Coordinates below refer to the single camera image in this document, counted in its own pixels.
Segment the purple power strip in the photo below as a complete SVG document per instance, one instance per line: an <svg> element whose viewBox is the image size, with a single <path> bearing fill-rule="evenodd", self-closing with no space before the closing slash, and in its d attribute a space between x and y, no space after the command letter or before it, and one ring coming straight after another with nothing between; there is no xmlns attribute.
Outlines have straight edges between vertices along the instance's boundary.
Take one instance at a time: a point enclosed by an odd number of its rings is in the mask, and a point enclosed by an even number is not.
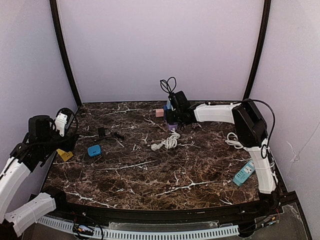
<svg viewBox="0 0 320 240"><path fill-rule="evenodd" d="M153 143L150 148L152 151L157 151L164 147L166 150L176 148L178 145L178 139L181 135L177 132L178 123L167 124L168 130L170 130L170 136L162 140L161 143Z"/></svg>

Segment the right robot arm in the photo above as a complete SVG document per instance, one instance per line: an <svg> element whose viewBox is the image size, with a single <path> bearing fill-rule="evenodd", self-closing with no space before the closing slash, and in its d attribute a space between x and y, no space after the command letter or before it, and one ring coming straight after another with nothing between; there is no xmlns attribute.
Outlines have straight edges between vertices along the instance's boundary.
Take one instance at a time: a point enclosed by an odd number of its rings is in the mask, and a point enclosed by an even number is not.
<svg viewBox="0 0 320 240"><path fill-rule="evenodd" d="M248 150L253 161L260 200L276 199L278 179L271 165L272 155L269 147L273 131L267 130L267 122L256 105L262 104L262 100L248 98L229 104L204 102L191 105L183 91L170 93L168 100L171 112L166 118L170 121L182 125L202 122L233 124L237 139Z"/></svg>

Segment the yellow cube socket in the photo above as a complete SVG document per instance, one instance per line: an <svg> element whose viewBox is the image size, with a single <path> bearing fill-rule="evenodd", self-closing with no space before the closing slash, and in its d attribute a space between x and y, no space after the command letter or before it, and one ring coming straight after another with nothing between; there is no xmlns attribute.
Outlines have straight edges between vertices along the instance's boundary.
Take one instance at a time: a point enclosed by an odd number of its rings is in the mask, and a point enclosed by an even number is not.
<svg viewBox="0 0 320 240"><path fill-rule="evenodd" d="M56 151L64 162L67 162L68 160L70 160L74 156L71 151L66 152L62 149L57 149Z"/></svg>

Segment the blue square adapter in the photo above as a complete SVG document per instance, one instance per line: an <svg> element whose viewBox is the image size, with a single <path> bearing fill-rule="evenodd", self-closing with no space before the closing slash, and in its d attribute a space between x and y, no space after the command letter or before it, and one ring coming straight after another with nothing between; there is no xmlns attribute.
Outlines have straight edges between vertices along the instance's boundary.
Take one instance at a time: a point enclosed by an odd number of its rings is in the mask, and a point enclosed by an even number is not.
<svg viewBox="0 0 320 240"><path fill-rule="evenodd" d="M102 150L101 150L101 147L100 145L93 145L93 146L90 146L88 149L87 149L87 152L88 152L88 155L89 157L95 157L95 156L99 156L102 154Z"/></svg>

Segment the light blue charger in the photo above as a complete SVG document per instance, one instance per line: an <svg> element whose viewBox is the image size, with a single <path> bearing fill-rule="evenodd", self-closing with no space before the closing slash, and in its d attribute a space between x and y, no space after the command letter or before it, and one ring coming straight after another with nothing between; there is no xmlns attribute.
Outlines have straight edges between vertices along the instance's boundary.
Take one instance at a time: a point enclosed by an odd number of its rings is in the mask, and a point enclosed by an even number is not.
<svg viewBox="0 0 320 240"><path fill-rule="evenodd" d="M168 100L168 101L166 102L166 109L167 109L167 110L171 110L171 109L172 109L172 105L171 105L170 100Z"/></svg>

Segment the dark blue cube socket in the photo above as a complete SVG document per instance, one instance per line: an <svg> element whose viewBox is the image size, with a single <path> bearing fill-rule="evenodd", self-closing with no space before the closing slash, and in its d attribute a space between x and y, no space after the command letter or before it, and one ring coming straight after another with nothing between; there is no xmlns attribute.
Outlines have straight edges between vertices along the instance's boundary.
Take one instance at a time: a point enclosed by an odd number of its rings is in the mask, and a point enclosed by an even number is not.
<svg viewBox="0 0 320 240"><path fill-rule="evenodd" d="M166 119L167 118L167 113L169 111L171 111L172 109L171 108L168 108L167 105L164 105L163 106L163 118Z"/></svg>

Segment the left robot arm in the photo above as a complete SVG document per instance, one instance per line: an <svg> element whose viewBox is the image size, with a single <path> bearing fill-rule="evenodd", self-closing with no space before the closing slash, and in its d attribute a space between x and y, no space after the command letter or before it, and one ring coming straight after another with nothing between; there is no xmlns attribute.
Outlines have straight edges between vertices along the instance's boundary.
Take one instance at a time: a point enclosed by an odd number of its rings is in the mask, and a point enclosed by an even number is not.
<svg viewBox="0 0 320 240"><path fill-rule="evenodd" d="M75 113L63 107L55 118L36 115L28 120L28 131L22 142L18 143L9 155L0 173L0 238L17 240L31 225L44 215L67 207L66 193L56 187L44 188L35 198L21 207L8 212L18 188L36 169L43 167L48 158L62 150L71 152L79 135L68 133L72 123L77 124Z"/></svg>

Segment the pink charger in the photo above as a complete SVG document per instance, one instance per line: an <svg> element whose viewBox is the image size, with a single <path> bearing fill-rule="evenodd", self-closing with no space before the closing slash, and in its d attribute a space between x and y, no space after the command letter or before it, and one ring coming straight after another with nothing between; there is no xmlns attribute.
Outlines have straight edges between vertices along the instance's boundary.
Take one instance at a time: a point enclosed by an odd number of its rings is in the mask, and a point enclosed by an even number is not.
<svg viewBox="0 0 320 240"><path fill-rule="evenodd" d="M156 118L162 118L164 116L164 109L158 108L155 110L155 117Z"/></svg>

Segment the teal power strip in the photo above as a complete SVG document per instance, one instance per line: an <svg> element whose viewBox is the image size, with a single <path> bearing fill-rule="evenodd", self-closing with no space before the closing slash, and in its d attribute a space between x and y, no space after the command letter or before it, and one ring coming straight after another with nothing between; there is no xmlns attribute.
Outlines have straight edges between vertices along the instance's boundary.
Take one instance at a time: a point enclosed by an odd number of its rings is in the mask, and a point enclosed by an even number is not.
<svg viewBox="0 0 320 240"><path fill-rule="evenodd" d="M229 146L233 146L237 150L245 150L248 152L248 149L244 147L238 140L238 136L234 132L229 132L226 136L225 143ZM233 182L241 187L243 183L255 172L255 166L250 158L246 161L246 164L241 168L241 170L234 176Z"/></svg>

